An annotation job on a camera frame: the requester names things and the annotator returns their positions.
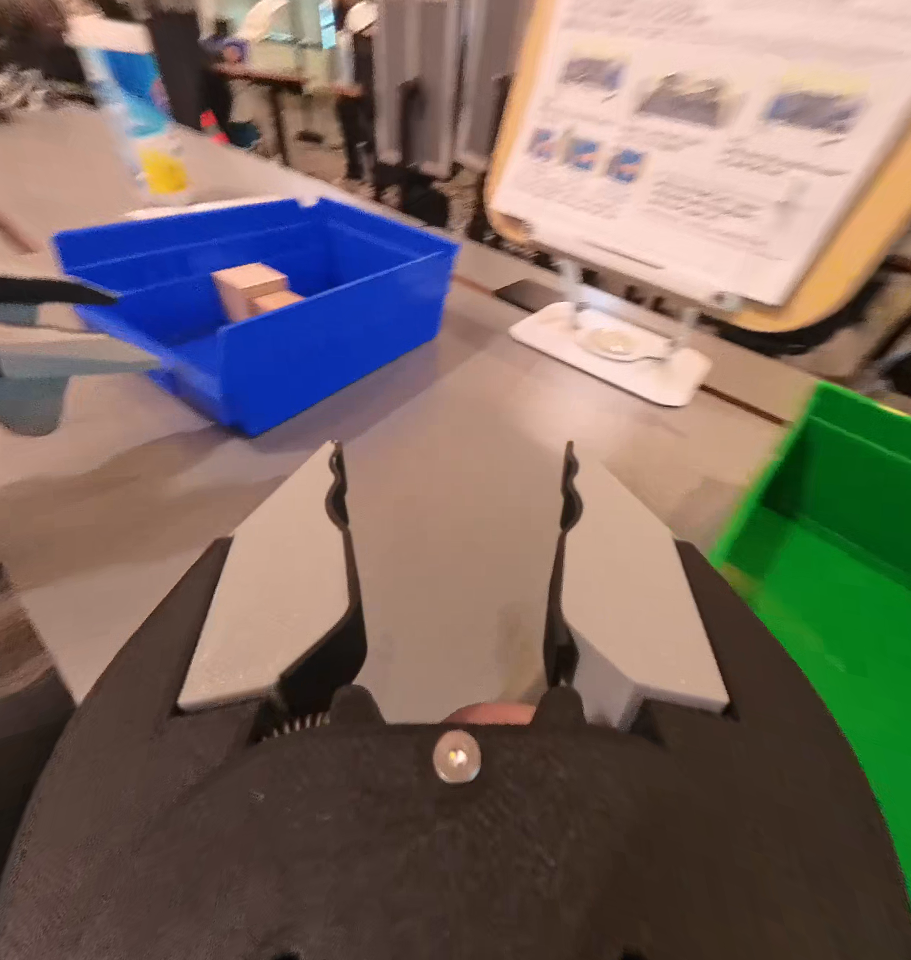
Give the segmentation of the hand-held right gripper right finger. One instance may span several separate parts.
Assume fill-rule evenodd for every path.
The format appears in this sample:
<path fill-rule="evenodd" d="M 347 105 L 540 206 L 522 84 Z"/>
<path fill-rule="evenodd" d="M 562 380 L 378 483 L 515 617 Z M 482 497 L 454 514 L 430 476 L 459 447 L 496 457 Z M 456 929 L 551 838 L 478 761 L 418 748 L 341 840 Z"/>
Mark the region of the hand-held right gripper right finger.
<path fill-rule="evenodd" d="M 571 440 L 560 492 L 548 687 L 573 690 L 605 728 L 632 727 L 650 702 L 723 715 L 730 696 L 670 528 Z"/>

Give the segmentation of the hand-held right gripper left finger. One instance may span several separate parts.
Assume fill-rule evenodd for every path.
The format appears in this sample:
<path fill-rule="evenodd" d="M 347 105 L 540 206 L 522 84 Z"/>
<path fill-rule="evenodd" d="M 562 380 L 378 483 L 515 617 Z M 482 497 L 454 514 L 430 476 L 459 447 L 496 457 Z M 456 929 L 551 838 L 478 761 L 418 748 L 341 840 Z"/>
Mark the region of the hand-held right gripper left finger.
<path fill-rule="evenodd" d="M 325 442 L 233 531 L 177 706 L 323 714 L 366 661 L 342 445 Z"/>

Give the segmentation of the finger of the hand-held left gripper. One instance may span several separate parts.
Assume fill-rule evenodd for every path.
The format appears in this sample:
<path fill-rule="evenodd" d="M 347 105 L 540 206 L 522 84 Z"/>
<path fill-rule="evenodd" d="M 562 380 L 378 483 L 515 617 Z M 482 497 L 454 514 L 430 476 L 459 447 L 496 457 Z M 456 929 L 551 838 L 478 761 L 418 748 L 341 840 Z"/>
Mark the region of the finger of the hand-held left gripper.
<path fill-rule="evenodd" d="M 0 333 L 0 426 L 22 437 L 53 434 L 74 378 L 146 373 L 159 359 L 100 333 Z"/>
<path fill-rule="evenodd" d="M 42 306 L 113 306 L 119 295 L 84 281 L 39 275 L 0 275 L 0 323 L 35 327 Z"/>

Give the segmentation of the large natural wooden cube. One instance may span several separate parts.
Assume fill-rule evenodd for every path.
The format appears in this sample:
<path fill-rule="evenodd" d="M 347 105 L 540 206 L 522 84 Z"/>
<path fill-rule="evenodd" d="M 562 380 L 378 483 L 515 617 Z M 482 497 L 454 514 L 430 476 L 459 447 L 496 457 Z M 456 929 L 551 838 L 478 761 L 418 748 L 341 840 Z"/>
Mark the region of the large natural wooden cube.
<path fill-rule="evenodd" d="M 230 322 L 242 322 L 256 316 L 256 301 L 260 298 L 290 290 L 284 273 L 260 262 L 213 270 L 209 277 Z"/>

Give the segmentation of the green plastic bin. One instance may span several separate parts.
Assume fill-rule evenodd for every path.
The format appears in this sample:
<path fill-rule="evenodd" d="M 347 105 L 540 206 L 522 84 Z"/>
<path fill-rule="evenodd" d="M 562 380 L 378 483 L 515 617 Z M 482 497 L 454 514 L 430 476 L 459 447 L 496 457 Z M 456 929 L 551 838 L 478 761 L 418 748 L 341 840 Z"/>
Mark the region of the green plastic bin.
<path fill-rule="evenodd" d="M 911 417 L 818 385 L 709 558 L 848 738 L 911 905 Z"/>

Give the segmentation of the blue plastic bin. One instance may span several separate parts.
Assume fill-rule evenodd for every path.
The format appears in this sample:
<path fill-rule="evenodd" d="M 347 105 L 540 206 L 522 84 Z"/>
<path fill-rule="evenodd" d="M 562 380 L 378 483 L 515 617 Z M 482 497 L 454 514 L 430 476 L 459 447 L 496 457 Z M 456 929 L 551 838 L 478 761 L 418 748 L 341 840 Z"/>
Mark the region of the blue plastic bin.
<path fill-rule="evenodd" d="M 66 229 L 51 244 L 67 276 L 117 295 L 76 308 L 85 328 L 154 355 L 146 378 L 246 437 L 434 340 L 460 249 L 329 198 Z M 250 263 L 301 300 L 229 320 L 212 275 Z"/>

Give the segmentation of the wooden-top standing desk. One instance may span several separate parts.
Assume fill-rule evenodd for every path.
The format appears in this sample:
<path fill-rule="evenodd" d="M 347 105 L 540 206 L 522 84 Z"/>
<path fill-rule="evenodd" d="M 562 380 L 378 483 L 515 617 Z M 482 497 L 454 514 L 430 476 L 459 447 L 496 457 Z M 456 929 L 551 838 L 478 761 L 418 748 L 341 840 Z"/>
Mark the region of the wooden-top standing desk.
<path fill-rule="evenodd" d="M 207 72 L 226 81 L 243 82 L 264 93 L 272 130 L 277 147 L 276 156 L 283 167 L 292 168 L 291 139 L 285 123 L 284 97 L 295 95 L 299 98 L 303 113 L 311 113 L 311 103 L 320 93 L 332 97 L 338 105 L 350 101 L 362 102 L 362 89 L 353 81 L 312 79 L 302 70 L 267 70 L 239 63 L 216 63 L 207 67 Z"/>

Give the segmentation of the white paper sheets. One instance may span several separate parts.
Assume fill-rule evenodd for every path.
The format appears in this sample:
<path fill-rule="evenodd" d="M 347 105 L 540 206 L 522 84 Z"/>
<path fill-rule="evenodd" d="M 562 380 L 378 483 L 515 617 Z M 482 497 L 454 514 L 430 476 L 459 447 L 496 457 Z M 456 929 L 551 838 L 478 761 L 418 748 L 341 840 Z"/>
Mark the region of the white paper sheets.
<path fill-rule="evenodd" d="M 290 199 L 291 198 L 288 197 L 264 195 L 204 200 L 179 205 L 151 206 L 127 211 L 124 214 L 124 219 L 129 221 L 150 221 L 191 213 L 205 213 L 264 206 L 272 203 L 288 201 Z"/>

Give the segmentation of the wipes canister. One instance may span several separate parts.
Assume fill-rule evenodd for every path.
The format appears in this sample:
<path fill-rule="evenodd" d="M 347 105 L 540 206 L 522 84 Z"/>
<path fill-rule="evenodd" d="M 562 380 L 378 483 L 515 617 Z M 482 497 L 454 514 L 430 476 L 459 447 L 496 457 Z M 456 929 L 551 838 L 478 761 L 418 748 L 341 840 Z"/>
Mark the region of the wipes canister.
<path fill-rule="evenodd" d="M 188 203 L 189 171 L 148 28 L 97 14 L 73 16 L 66 40 L 143 198 L 156 207 Z"/>

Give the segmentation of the person's legs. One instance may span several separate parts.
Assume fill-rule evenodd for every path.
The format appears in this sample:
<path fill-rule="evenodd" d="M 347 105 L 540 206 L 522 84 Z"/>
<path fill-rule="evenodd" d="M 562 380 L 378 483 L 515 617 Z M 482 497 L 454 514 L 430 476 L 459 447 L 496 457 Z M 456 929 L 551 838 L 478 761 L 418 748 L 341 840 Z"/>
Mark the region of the person's legs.
<path fill-rule="evenodd" d="M 0 698 L 0 880 L 32 791 L 75 710 L 54 671 Z"/>

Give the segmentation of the printed instruction sheet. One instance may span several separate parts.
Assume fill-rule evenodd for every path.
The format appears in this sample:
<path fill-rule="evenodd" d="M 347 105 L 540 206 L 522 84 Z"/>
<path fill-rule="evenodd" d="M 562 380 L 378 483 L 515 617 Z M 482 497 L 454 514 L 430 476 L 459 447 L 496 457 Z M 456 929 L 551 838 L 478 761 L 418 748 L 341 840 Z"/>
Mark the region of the printed instruction sheet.
<path fill-rule="evenodd" d="M 495 210 L 780 306 L 911 120 L 911 2 L 554 2 Z"/>

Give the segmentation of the grey aluminium-framed case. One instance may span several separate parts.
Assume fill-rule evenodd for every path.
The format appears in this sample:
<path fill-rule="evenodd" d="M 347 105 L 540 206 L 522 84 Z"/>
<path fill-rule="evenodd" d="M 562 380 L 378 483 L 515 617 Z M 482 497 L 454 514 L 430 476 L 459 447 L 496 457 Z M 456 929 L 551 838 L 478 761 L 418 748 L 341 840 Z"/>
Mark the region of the grey aluminium-framed case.
<path fill-rule="evenodd" d="M 533 2 L 379 1 L 377 161 L 435 181 L 486 172 Z"/>

